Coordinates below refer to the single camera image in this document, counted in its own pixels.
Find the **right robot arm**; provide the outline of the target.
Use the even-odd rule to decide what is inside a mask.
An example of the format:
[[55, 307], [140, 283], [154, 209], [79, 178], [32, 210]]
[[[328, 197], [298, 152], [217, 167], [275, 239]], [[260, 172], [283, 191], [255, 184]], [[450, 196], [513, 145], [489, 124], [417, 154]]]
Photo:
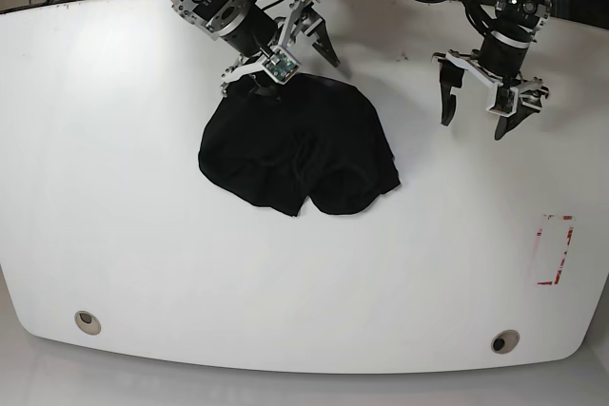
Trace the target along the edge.
[[300, 37], [332, 67], [340, 59], [332, 46], [324, 18], [315, 10], [319, 0], [293, 0], [286, 16], [273, 18], [267, 11], [286, 0], [265, 7], [262, 0], [171, 0], [173, 10], [212, 40], [221, 39], [238, 52], [238, 58], [222, 74], [221, 90], [243, 78], [254, 91], [274, 94], [302, 67], [292, 51]]

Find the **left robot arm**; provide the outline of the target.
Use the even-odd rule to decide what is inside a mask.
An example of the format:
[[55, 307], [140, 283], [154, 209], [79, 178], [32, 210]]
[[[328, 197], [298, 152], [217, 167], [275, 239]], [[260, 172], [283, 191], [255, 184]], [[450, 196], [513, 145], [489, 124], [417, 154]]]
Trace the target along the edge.
[[463, 75], [469, 72], [489, 90], [487, 111], [499, 117], [495, 130], [498, 141], [541, 112], [542, 100], [549, 97], [543, 80], [525, 79], [521, 67], [537, 32], [550, 17], [551, 0], [495, 0], [493, 17], [479, 3], [463, 5], [483, 41], [479, 49], [468, 54], [449, 50], [434, 55], [440, 64], [441, 124], [452, 122], [457, 109], [453, 90], [462, 87]]

